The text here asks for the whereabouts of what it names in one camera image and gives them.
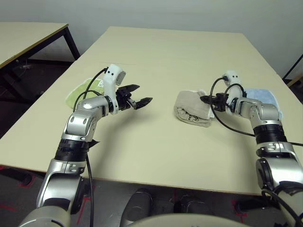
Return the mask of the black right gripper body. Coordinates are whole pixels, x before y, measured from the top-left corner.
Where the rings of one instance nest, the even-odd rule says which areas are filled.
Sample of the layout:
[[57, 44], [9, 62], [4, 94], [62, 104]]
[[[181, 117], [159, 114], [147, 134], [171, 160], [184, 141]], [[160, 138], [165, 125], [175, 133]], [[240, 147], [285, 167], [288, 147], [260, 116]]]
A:
[[215, 96], [210, 97], [210, 101], [212, 102], [215, 111], [225, 112], [228, 96], [228, 94], [216, 93]]

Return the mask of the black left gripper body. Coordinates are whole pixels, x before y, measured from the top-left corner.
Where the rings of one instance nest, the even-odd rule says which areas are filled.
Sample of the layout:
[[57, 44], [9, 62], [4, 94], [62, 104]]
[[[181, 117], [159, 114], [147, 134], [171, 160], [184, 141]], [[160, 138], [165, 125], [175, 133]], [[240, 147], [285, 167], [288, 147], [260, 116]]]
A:
[[122, 94], [116, 91], [116, 100], [118, 102], [118, 109], [123, 111], [134, 106], [135, 101], [131, 98], [132, 94]]

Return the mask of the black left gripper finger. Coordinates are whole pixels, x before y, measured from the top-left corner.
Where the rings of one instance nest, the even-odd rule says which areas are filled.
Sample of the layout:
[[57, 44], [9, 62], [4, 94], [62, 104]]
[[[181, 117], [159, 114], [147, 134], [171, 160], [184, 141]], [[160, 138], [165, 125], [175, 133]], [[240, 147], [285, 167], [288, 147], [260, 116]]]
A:
[[145, 97], [145, 98], [141, 99], [140, 101], [135, 102], [133, 108], [134, 108], [134, 109], [143, 108], [143, 107], [145, 107], [147, 104], [149, 104], [149, 103], [152, 101], [152, 99], [153, 99], [152, 97]]
[[131, 84], [131, 85], [126, 85], [126, 86], [120, 87], [118, 89], [118, 91], [122, 94], [129, 94], [129, 93], [135, 91], [136, 89], [138, 89], [139, 87], [140, 87], [139, 85]]

